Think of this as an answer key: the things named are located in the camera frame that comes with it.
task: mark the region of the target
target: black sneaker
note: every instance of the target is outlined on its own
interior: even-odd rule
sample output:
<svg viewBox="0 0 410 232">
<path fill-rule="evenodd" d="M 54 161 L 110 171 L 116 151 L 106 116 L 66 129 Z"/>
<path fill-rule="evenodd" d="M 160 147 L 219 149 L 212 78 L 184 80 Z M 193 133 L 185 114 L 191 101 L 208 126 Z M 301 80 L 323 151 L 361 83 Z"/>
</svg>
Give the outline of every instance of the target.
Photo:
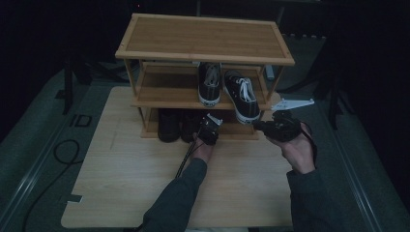
<svg viewBox="0 0 410 232">
<path fill-rule="evenodd" d="M 184 110 L 182 118 L 181 138 L 185 142 L 193 142 L 193 133 L 198 132 L 205 113 L 198 109 Z"/>
<path fill-rule="evenodd" d="M 220 102 L 220 64 L 200 63 L 198 78 L 199 101 L 207 107 Z"/>
<path fill-rule="evenodd" d="M 180 137 L 179 109 L 158 109 L 158 138 L 162 142 L 173 142 Z"/>
<path fill-rule="evenodd" d="M 250 79 L 237 71 L 227 71 L 222 80 L 223 90 L 235 105 L 236 118 L 242 124 L 259 119 L 260 110 Z"/>
</svg>

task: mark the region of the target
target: shoe rack top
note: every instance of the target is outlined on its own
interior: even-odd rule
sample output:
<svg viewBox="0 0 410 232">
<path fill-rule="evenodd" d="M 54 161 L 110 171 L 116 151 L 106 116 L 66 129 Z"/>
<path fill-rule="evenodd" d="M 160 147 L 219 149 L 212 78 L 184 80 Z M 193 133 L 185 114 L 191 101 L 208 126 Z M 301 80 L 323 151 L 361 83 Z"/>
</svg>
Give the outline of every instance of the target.
<svg viewBox="0 0 410 232">
<path fill-rule="evenodd" d="M 161 14 L 133 14 L 115 55 L 123 59 L 295 63 L 274 22 Z"/>
</svg>

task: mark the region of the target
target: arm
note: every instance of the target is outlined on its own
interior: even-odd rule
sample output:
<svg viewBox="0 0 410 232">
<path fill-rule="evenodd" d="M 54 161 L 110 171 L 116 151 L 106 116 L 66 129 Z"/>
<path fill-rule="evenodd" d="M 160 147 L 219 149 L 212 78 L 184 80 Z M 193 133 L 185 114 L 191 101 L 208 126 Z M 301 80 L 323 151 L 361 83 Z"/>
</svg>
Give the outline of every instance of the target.
<svg viewBox="0 0 410 232">
<path fill-rule="evenodd" d="M 307 127 L 301 124 L 308 136 Z M 289 142 L 278 142 L 282 155 L 292 165 L 287 173 L 291 189 L 291 212 L 295 232 L 299 231 L 343 231 L 341 211 L 326 191 L 320 170 L 313 161 L 313 150 L 308 138 L 300 134 Z"/>
<path fill-rule="evenodd" d="M 206 145 L 199 138 L 195 142 L 197 149 L 182 176 L 171 181 L 145 213 L 142 223 L 144 232 L 183 232 L 187 228 L 190 211 L 214 149 L 214 146 Z"/>
</svg>

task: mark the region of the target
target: black cable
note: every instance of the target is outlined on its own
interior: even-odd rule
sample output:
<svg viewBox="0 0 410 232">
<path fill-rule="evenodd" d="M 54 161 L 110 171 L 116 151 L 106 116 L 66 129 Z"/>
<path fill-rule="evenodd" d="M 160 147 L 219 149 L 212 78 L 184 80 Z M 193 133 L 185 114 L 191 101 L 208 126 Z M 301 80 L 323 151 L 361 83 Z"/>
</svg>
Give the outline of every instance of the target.
<svg viewBox="0 0 410 232">
<path fill-rule="evenodd" d="M 200 144 L 199 146 L 197 146 L 195 149 L 193 149 L 193 147 L 196 144 L 196 139 L 198 138 L 198 135 L 201 133 L 201 128 L 199 128 L 198 134 L 196 136 L 196 138 L 193 140 L 193 142 L 191 143 L 190 147 L 188 148 L 187 153 L 185 154 L 184 159 L 182 160 L 182 163 L 178 169 L 177 175 L 175 176 L 175 179 L 181 176 L 182 173 L 182 169 L 184 169 L 185 163 L 188 160 L 188 157 L 196 150 L 198 149 L 200 146 L 202 146 L 204 143 Z"/>
<path fill-rule="evenodd" d="M 310 134 L 313 134 L 313 132 L 312 132 L 312 130 L 311 130 L 311 127 L 310 127 L 307 123 L 305 123 L 305 122 L 301 122 L 301 123 L 303 123 L 305 126 L 307 126 L 307 130 L 308 130 L 308 132 L 309 132 Z M 301 131 L 302 131 L 302 134 L 307 138 L 308 142 L 310 143 L 311 150 L 312 150 L 312 152 L 313 152 L 313 163 L 314 163 L 314 165 L 316 165 L 317 146 L 316 146 L 316 144 L 314 143 L 314 141 L 313 141 L 313 139 L 311 138 L 311 136 L 310 136 L 306 131 L 304 131 L 304 130 L 301 130 Z"/>
<path fill-rule="evenodd" d="M 68 143 L 68 142 L 72 142 L 72 143 L 75 144 L 76 151 L 75 151 L 75 154 L 74 154 L 73 158 L 70 161 L 63 161 L 58 157 L 57 149 L 61 145 L 63 145 L 64 143 Z M 34 200 L 34 202 L 30 205 L 27 213 L 24 216 L 23 227 L 22 227 L 23 232 L 26 231 L 27 221 L 28 221 L 28 218 L 30 217 L 31 212 L 33 211 L 34 207 L 39 202 L 39 200 L 43 197 L 43 195 L 57 182 L 58 179 L 61 178 L 61 176 L 63 176 L 64 173 L 66 173 L 66 171 L 72 165 L 78 164 L 78 163 L 83 163 L 83 160 L 75 161 L 78 158 L 78 155 L 79 155 L 79 143 L 77 141 L 73 140 L 73 139 L 66 139 L 66 140 L 58 143 L 57 145 L 55 145 L 54 150 L 53 150 L 53 156 L 57 159 L 58 162 L 66 164 L 67 166 L 64 168 L 63 171 L 60 172 L 60 174 L 56 178 L 54 178 L 54 180 L 40 193 L 40 195 L 36 198 L 36 200 Z"/>
</svg>

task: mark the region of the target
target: dark background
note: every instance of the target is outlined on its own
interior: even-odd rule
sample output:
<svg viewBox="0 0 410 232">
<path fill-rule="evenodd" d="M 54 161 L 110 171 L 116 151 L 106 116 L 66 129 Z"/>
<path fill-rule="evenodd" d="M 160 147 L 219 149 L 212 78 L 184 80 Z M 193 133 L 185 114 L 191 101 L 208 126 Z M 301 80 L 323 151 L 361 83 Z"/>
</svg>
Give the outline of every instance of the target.
<svg viewBox="0 0 410 232">
<path fill-rule="evenodd" d="M 203 0 L 201 14 L 277 20 L 283 34 L 326 37 L 314 64 L 342 73 L 341 87 L 410 211 L 410 4 L 401 1 Z M 70 55 L 115 63 L 132 12 L 196 15 L 189 0 L 5 0 L 0 3 L 0 141 Z"/>
</svg>

